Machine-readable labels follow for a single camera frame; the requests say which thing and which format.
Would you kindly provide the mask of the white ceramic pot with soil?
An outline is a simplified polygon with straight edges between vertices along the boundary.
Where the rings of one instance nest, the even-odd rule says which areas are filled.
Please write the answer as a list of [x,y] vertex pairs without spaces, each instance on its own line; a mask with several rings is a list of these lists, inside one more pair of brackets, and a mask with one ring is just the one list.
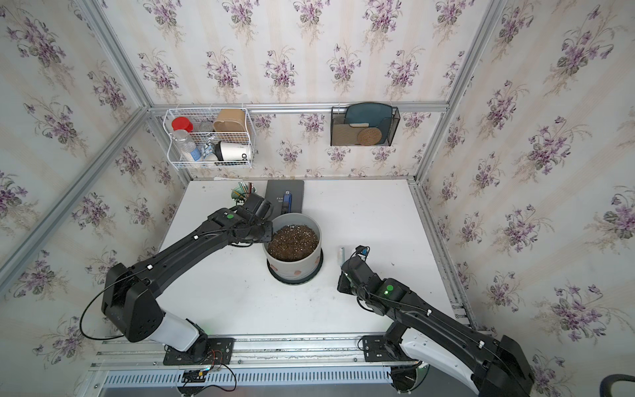
[[273,238],[264,252],[280,261],[299,261],[322,249],[319,225],[302,213],[287,213],[273,220]]

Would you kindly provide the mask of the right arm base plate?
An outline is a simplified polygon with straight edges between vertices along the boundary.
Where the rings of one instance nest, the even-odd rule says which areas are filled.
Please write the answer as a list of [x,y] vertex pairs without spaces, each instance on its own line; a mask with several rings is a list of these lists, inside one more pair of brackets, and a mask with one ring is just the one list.
[[365,362],[402,362],[407,358],[400,347],[385,336],[365,335],[357,343]]

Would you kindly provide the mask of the blue black utility knife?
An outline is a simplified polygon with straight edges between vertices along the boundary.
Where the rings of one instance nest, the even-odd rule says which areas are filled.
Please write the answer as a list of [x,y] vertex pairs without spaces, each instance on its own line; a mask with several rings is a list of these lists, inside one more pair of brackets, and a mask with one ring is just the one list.
[[292,212],[292,200],[293,200],[293,195],[290,193],[289,190],[287,190],[284,193],[283,201],[281,205],[282,214],[287,214]]

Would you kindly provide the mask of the black mesh wall organizer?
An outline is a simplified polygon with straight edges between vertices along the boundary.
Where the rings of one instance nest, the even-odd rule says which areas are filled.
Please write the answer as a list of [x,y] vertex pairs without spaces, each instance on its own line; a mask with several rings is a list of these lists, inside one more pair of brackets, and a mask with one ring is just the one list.
[[[357,143],[357,134],[361,129],[367,128],[368,125],[364,124],[345,124],[346,107],[334,107],[331,109],[331,122],[330,122],[330,146],[331,147],[363,147]],[[397,107],[393,108],[392,123],[390,125],[390,132],[385,141],[385,144],[377,144],[372,147],[391,147],[398,126],[400,124],[400,111]]]

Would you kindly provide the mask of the red lidded jar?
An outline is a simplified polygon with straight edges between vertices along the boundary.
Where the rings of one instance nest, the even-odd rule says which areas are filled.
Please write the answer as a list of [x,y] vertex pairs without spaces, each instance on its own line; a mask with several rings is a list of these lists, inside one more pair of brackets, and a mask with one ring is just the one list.
[[177,117],[177,118],[175,118],[171,122],[171,126],[172,126],[172,128],[173,128],[173,130],[175,132],[176,131],[180,131],[180,130],[183,130],[183,131],[188,132],[188,133],[193,132],[193,124],[186,117]]

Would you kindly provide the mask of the teal plate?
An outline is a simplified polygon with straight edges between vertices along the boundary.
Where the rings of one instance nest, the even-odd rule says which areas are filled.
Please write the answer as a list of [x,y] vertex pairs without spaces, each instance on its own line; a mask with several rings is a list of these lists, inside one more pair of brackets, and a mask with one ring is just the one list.
[[365,102],[353,104],[345,113],[345,124],[364,124],[378,128],[381,132],[379,144],[385,144],[392,123],[393,108],[387,104]]

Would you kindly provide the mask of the clear plastic bottle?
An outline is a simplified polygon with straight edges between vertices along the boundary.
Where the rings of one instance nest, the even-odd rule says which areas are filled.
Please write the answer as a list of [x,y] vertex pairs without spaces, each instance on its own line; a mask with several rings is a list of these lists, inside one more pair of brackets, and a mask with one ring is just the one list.
[[201,160],[200,149],[189,132],[183,129],[174,130],[173,136],[175,145],[180,150],[184,161],[198,162]]

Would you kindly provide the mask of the small circuit board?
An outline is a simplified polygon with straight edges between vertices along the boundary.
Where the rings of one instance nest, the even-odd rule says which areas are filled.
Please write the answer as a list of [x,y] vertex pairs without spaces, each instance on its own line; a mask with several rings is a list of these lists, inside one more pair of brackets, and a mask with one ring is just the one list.
[[182,383],[185,384],[198,384],[205,383],[207,381],[209,370],[192,370],[185,371],[182,375]]

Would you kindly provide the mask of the round cork coaster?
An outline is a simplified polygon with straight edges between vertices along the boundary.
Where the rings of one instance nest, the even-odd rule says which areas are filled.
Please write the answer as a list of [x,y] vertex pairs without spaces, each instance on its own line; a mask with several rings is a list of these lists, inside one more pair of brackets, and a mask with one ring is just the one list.
[[357,143],[360,146],[372,147],[377,145],[383,137],[380,129],[376,127],[367,127],[360,130],[357,134]]

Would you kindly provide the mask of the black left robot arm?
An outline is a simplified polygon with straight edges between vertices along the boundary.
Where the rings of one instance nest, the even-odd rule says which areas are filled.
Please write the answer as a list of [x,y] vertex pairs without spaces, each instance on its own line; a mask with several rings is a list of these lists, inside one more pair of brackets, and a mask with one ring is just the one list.
[[188,319],[160,307],[161,296],[180,276],[227,246],[267,243],[273,235],[271,203],[250,195],[242,205],[220,208],[193,232],[132,266],[120,263],[106,277],[101,310],[128,342],[152,340],[185,352],[207,334]]

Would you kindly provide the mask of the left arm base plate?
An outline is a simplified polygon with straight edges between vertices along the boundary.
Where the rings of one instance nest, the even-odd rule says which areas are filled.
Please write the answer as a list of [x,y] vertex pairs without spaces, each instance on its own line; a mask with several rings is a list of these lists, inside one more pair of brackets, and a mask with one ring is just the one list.
[[186,352],[180,352],[173,347],[165,347],[163,365],[167,367],[186,365],[217,365],[231,362],[236,339],[233,337],[211,337],[205,346],[195,343]]

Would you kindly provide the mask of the green pen holder cup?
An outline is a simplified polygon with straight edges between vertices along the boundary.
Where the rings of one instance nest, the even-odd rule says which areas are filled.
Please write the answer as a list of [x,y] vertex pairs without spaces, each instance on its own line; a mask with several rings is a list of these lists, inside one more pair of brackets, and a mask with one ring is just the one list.
[[254,193],[256,188],[253,183],[239,182],[238,186],[232,189],[231,198],[236,204],[244,204]]

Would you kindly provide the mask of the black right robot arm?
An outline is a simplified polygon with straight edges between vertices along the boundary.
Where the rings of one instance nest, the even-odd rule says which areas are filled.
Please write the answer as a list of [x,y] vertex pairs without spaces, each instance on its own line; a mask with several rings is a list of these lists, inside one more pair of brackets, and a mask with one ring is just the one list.
[[342,267],[337,289],[363,308],[391,319],[385,346],[398,362],[423,362],[458,380],[478,396],[528,396],[535,376],[511,337],[497,339],[459,323],[408,286],[382,279],[360,255]]

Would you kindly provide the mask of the dark green pot saucer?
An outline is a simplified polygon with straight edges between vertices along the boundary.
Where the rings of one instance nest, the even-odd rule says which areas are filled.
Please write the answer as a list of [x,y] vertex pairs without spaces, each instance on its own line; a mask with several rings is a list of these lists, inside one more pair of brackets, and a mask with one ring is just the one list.
[[266,253],[266,264],[271,275],[287,285],[300,285],[311,281],[321,270],[323,250],[315,252],[299,261],[280,261]]

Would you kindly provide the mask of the white black cup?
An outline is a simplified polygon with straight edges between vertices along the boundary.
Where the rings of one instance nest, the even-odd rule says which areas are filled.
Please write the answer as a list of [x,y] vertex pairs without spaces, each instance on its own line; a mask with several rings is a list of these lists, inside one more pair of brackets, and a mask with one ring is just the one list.
[[218,160],[224,162],[240,162],[251,160],[252,150],[249,145],[232,142],[218,142],[214,147]]

